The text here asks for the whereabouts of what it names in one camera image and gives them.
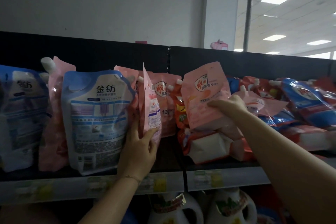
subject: hand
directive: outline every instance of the hand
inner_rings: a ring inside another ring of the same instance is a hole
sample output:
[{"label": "hand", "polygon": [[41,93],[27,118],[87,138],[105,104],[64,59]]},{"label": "hand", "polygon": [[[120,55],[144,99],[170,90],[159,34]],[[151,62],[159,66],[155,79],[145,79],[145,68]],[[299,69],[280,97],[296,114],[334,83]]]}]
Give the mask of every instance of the hand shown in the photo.
[{"label": "hand", "polygon": [[156,159],[157,146],[151,139],[158,128],[148,130],[143,138],[139,139],[138,126],[139,117],[136,117],[120,154],[118,176],[129,175],[142,181],[149,174]]},{"label": "hand", "polygon": [[244,101],[238,95],[232,95],[228,100],[213,100],[208,106],[218,108],[224,115],[233,118],[240,113],[248,113]]}]

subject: price tag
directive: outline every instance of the price tag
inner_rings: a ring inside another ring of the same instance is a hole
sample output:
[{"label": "price tag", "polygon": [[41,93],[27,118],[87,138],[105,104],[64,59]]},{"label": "price tag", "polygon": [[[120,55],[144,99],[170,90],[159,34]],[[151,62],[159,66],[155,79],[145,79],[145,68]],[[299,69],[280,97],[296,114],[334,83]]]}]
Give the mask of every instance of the price tag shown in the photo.
[{"label": "price tag", "polygon": [[52,200],[53,182],[53,179],[18,182],[15,188],[16,200],[22,203]]},{"label": "price tag", "polygon": [[198,189],[224,187],[221,171],[195,171],[195,186]]},{"label": "price tag", "polygon": [[137,192],[162,193],[167,191],[167,179],[165,174],[149,174],[141,182]]},{"label": "price tag", "polygon": [[87,195],[90,197],[102,196],[109,188],[112,187],[116,176],[94,176],[88,177]]}]

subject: left hand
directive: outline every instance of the left hand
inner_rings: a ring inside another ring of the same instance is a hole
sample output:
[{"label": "left hand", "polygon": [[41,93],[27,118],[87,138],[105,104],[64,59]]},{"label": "left hand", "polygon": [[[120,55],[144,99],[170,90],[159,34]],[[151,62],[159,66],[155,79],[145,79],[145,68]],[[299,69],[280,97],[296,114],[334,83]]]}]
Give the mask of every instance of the left hand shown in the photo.
[{"label": "left hand", "polygon": [[129,175],[142,181],[149,174],[156,159],[157,146],[151,139],[158,128],[148,130],[143,138],[139,139],[138,126],[139,117],[136,117],[120,154],[118,176]]}]

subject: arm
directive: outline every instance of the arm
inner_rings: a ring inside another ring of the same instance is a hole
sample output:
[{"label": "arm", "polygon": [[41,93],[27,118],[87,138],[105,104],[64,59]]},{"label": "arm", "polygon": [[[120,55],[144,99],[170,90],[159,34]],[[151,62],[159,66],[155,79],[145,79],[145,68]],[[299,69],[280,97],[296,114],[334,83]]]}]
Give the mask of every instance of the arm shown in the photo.
[{"label": "arm", "polygon": [[118,163],[118,180],[106,195],[93,206],[79,224],[120,224],[135,191],[151,170],[157,147],[151,139],[157,129],[150,129],[142,139],[137,118],[129,132]]},{"label": "arm", "polygon": [[299,224],[332,223],[336,170],[246,110],[240,97],[212,101],[241,130],[291,215]]}]

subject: ceiling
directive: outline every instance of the ceiling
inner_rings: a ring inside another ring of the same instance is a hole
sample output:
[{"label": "ceiling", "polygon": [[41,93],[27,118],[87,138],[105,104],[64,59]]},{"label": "ceiling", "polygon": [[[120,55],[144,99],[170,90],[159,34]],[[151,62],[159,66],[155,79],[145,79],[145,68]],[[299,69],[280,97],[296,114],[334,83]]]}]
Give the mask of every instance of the ceiling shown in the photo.
[{"label": "ceiling", "polygon": [[[253,0],[248,52],[280,52],[293,55],[335,46],[336,0],[287,0],[280,5]],[[235,48],[243,48],[247,0],[238,0]],[[286,35],[276,41],[265,41],[271,35]],[[332,42],[306,45],[317,40]]]}]

